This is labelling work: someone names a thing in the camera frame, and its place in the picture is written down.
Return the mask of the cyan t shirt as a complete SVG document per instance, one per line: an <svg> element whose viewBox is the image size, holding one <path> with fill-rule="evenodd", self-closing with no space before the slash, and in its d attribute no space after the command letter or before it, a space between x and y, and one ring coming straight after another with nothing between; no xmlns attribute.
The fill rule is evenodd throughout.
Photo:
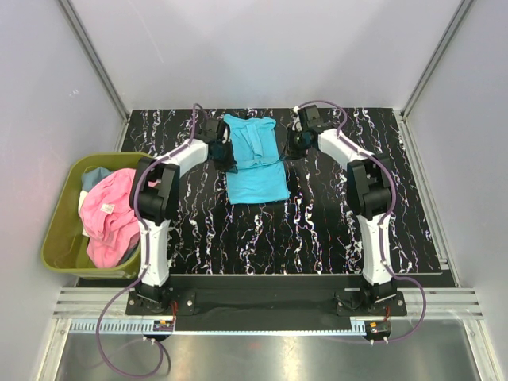
<svg viewBox="0 0 508 381"><path fill-rule="evenodd" d="M270 117L241 119L226 114L237 172L226 174L229 202L264 204L285 201L290 192L285 167L275 136L276 121Z"/></svg>

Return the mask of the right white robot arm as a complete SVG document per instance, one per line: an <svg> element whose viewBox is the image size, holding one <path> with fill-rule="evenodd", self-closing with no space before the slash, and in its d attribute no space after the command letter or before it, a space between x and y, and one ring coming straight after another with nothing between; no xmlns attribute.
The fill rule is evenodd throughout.
<svg viewBox="0 0 508 381"><path fill-rule="evenodd" d="M310 148L325 153L347 171L347 204L360 223L364 250L360 305L368 314L379 314L396 295L389 242L390 215L396 202L390 161L374 156L335 129L287 130L285 160L301 159Z"/></svg>

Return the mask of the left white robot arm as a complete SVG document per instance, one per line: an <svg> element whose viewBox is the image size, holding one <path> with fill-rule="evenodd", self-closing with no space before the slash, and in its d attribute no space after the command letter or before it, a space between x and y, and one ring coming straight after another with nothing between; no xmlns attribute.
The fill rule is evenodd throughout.
<svg viewBox="0 0 508 381"><path fill-rule="evenodd" d="M178 214L180 178L208 160L219 171L235 171L232 141L185 140L162 156L138 161L129 204L140 229L138 282L152 287L145 293L143 303L154 314L163 314L171 306L170 293L161 287L170 276L167 237L170 222Z"/></svg>

